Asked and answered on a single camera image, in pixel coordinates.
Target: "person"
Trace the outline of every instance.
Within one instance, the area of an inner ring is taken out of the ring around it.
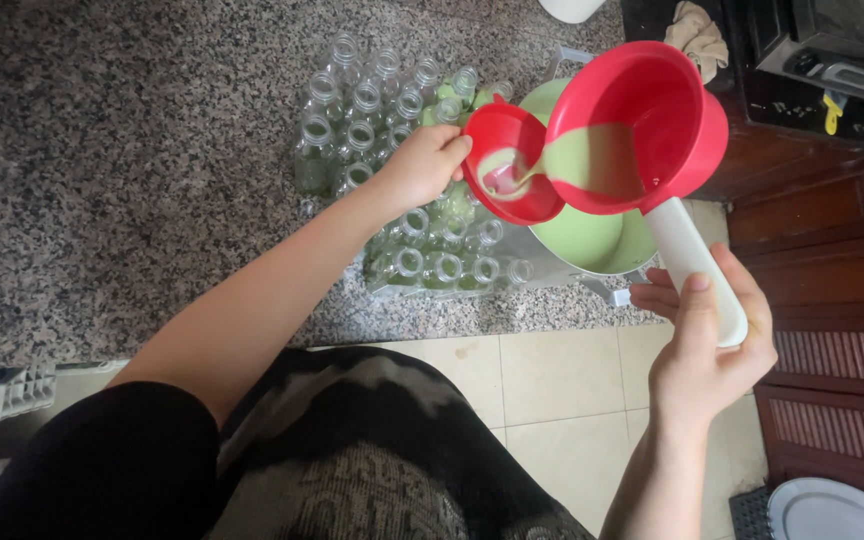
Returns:
[[[461,179],[472,144],[451,126],[417,129],[43,425],[0,477],[0,539],[593,538],[431,366],[369,347],[284,349],[372,235]],[[727,248],[711,251],[749,335],[716,348],[707,276],[681,296],[655,268],[632,286],[633,304],[676,327],[602,539],[699,538],[710,424],[776,361],[762,291]]]

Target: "white container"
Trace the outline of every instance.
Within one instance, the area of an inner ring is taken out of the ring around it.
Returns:
[[[585,22],[606,0],[538,0],[546,12],[555,19],[569,24]]]

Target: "large pot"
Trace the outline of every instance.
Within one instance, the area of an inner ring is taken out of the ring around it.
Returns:
[[[519,105],[548,122],[569,79],[549,80]],[[628,289],[612,290],[601,280],[624,276],[642,282],[640,269],[656,255],[656,242],[638,210],[618,215],[591,215],[571,206],[550,221],[532,227],[509,226],[502,242],[506,255],[530,261],[530,287],[582,282],[612,306],[628,304]]]

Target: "cloth rag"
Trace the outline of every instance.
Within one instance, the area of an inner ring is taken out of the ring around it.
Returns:
[[[665,29],[665,43],[685,53],[702,75],[702,84],[713,80],[718,68],[729,66],[729,46],[709,13],[688,0],[678,2],[672,24]]]

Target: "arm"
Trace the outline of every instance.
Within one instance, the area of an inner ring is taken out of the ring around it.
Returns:
[[[417,129],[362,187],[175,315],[108,385],[179,387],[222,426],[369,238],[461,175],[472,142],[458,135]]]
[[[775,364],[772,315],[752,275],[722,244],[711,248],[749,317],[738,347],[718,349],[715,293],[693,274],[676,293],[665,270],[634,284],[631,302],[675,322],[649,373],[649,425],[608,509],[602,540],[697,540],[709,427]]]

